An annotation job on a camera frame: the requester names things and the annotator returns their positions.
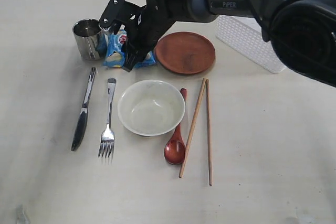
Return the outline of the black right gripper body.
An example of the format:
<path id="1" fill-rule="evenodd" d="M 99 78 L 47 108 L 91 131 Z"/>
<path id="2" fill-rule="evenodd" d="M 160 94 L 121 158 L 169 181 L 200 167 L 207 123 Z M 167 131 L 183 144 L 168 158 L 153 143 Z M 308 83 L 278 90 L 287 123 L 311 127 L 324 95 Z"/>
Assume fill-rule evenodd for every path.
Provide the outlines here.
<path id="1" fill-rule="evenodd" d="M 146 0 L 144 10 L 136 18 L 136 31 L 127 31 L 127 40 L 153 50 L 158 40 L 175 22 L 184 20 L 184 0 Z"/>

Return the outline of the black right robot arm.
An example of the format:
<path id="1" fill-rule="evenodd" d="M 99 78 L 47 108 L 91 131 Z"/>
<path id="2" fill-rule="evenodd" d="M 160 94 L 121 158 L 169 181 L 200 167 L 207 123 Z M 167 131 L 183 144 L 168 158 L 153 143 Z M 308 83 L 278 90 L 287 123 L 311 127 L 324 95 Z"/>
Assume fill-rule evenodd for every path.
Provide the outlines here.
<path id="1" fill-rule="evenodd" d="M 335 0 L 146 0 L 144 6 L 110 0 L 99 27 L 125 28 L 123 68 L 131 71 L 174 23 L 210 23 L 220 15 L 255 19 L 286 67 L 335 86 Z"/>

